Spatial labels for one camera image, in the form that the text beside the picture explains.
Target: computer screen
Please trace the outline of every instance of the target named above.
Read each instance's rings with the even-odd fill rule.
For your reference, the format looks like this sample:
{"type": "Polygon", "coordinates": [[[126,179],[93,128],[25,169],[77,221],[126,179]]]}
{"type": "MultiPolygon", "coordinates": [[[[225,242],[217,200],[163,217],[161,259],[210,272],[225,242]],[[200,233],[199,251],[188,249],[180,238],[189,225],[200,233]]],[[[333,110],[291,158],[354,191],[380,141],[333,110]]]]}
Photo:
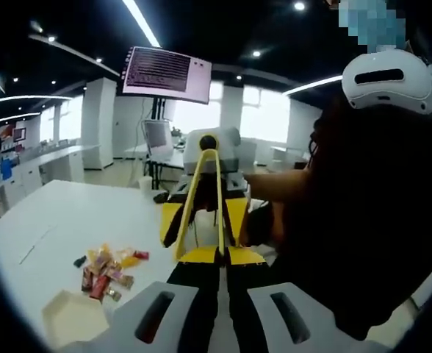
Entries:
{"type": "Polygon", "coordinates": [[[123,93],[208,104],[212,64],[162,49],[134,46],[121,73],[123,93]]]}
{"type": "Polygon", "coordinates": [[[168,121],[144,120],[144,132],[151,156],[164,158],[172,156],[172,134],[168,121]]]}

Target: cup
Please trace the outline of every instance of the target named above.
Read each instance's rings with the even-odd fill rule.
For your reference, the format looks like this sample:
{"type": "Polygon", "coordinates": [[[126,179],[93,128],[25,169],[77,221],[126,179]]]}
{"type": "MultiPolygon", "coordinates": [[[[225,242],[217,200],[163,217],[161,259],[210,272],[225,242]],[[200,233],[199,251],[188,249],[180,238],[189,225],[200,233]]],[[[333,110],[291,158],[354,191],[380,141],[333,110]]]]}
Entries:
{"type": "Polygon", "coordinates": [[[138,182],[141,192],[145,195],[150,195],[152,191],[152,178],[150,176],[143,176],[138,182]]]}

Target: black ceiling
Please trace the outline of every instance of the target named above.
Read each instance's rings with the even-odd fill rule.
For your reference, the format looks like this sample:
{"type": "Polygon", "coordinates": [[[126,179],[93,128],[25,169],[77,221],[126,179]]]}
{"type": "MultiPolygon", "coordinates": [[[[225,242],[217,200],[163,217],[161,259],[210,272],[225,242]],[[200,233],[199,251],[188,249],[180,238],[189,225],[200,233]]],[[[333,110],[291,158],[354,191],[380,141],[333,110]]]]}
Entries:
{"type": "MultiPolygon", "coordinates": [[[[352,58],[366,51],[356,38],[348,37],[346,29],[338,27],[337,11],[330,10],[324,0],[303,0],[303,12],[294,10],[293,0],[135,1],[164,49],[300,83],[341,74],[352,58]],[[253,50],[260,50],[262,56],[255,60],[253,50]]],[[[407,30],[415,33],[419,16],[410,3],[404,5],[411,13],[410,20],[407,14],[407,30]]],[[[122,0],[42,1],[28,7],[27,16],[41,25],[42,35],[54,35],[61,44],[92,58],[101,57],[103,64],[118,72],[130,46],[149,46],[122,0]]],[[[432,25],[429,19],[425,22],[432,25]]],[[[100,76],[117,79],[97,65],[29,39],[28,34],[38,33],[30,29],[17,37],[19,43],[6,49],[0,72],[5,94],[0,92],[0,97],[53,94],[100,76]]],[[[425,44],[432,51],[432,42],[425,44]]],[[[326,85],[299,93],[296,99],[322,107],[338,90],[338,83],[326,85]]],[[[0,118],[18,114],[19,107],[28,111],[33,104],[37,101],[0,103],[0,118]]]]}

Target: window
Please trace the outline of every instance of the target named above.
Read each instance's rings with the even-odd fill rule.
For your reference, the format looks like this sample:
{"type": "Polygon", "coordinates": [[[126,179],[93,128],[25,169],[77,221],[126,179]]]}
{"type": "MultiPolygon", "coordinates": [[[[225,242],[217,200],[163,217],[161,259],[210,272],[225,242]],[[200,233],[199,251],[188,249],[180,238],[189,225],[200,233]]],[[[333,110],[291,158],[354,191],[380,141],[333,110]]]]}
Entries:
{"type": "Polygon", "coordinates": [[[54,107],[41,113],[40,117],[40,141],[54,139],[54,107]]]}
{"type": "Polygon", "coordinates": [[[83,99],[84,96],[79,96],[61,104],[60,140],[73,140],[81,137],[83,99]]]}
{"type": "Polygon", "coordinates": [[[212,82],[209,89],[209,104],[177,101],[173,117],[173,126],[187,134],[197,129],[219,127],[221,101],[224,86],[222,82],[212,82]]]}
{"type": "Polygon", "coordinates": [[[271,90],[244,87],[240,122],[243,138],[286,143],[289,128],[289,98],[271,90]]]}

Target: white vr headset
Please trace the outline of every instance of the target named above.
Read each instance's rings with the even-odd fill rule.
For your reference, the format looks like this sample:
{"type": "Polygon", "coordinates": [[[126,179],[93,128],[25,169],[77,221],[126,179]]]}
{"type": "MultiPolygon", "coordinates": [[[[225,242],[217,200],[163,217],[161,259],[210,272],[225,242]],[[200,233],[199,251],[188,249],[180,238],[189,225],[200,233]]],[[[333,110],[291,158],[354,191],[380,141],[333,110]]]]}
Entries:
{"type": "Polygon", "coordinates": [[[358,56],[343,71],[342,88],[354,109],[389,104],[432,114],[432,65],[404,50],[358,56]]]}

